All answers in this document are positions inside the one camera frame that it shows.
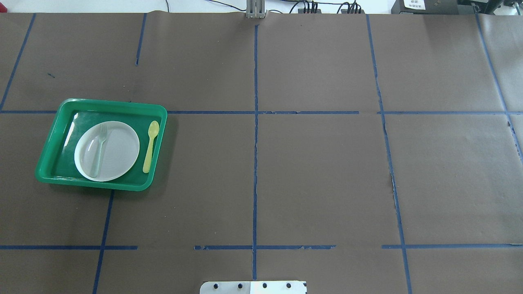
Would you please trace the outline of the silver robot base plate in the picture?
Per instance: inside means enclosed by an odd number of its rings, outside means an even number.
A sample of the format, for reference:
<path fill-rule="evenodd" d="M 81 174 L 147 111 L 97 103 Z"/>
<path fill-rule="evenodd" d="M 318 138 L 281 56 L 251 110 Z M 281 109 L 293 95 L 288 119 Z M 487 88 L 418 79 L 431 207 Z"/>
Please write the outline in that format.
<path fill-rule="evenodd" d="M 200 294 L 307 294 L 305 281 L 208 281 Z"/>

